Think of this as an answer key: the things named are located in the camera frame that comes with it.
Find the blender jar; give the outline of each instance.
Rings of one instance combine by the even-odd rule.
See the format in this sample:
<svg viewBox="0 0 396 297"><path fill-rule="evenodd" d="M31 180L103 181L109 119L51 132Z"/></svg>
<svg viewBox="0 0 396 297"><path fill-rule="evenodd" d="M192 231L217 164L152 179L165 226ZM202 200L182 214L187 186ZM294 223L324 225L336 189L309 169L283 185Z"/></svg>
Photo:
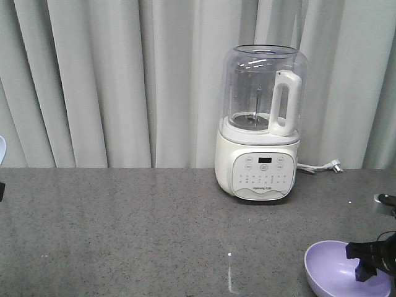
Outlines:
<svg viewBox="0 0 396 297"><path fill-rule="evenodd" d="M219 130L225 138L238 131L284 137L298 133L307 71L303 54L286 46L237 46L226 55L224 71Z"/></svg>

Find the white handle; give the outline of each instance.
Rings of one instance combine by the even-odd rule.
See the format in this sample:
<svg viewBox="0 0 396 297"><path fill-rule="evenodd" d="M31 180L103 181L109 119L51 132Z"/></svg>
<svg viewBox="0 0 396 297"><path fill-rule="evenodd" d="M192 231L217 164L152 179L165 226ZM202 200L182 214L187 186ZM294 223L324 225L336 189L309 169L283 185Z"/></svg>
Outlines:
<svg viewBox="0 0 396 297"><path fill-rule="evenodd" d="M2 138L2 136L0 136L0 165L2 163L2 159L4 159L6 150L7 150L6 140Z"/></svg>
<svg viewBox="0 0 396 297"><path fill-rule="evenodd" d="M268 123L268 130L271 134L278 136L288 136L294 132L297 125L297 117L299 110L299 93L301 90L301 78L290 70L278 71L273 87L271 113ZM279 124L280 100L282 99L282 89L289 89L289 97L287 102L285 125Z"/></svg>

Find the curtain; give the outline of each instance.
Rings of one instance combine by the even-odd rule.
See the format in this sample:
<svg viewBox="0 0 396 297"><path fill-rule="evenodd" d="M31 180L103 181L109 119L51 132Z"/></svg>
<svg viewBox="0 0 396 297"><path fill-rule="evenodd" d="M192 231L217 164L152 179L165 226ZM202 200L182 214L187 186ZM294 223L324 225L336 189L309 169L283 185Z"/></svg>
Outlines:
<svg viewBox="0 0 396 297"><path fill-rule="evenodd" d="M394 0L2 0L2 166L211 168L224 55L265 43L309 61L300 163L396 168L395 27Z"/></svg>

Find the lavender plastic bowl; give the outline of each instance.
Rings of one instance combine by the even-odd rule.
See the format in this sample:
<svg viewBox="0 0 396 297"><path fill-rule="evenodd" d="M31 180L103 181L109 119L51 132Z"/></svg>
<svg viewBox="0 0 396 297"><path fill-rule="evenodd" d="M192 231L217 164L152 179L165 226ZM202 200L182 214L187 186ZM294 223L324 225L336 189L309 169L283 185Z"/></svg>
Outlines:
<svg viewBox="0 0 396 297"><path fill-rule="evenodd" d="M320 241L305 252L308 283L318 297L388 297L390 277L377 270L377 276L364 283L355 280L359 259L347 259L341 241Z"/></svg>

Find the gray granite countertop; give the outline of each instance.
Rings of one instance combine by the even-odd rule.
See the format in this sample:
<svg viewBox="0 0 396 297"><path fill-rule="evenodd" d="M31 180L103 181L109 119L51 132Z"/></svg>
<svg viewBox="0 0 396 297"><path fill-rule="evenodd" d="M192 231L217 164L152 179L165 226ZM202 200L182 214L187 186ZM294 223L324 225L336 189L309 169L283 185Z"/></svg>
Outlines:
<svg viewBox="0 0 396 297"><path fill-rule="evenodd" d="M371 211L395 178L298 173L283 200L246 202L211 169L4 168L0 296L313 297L305 250L395 229Z"/></svg>

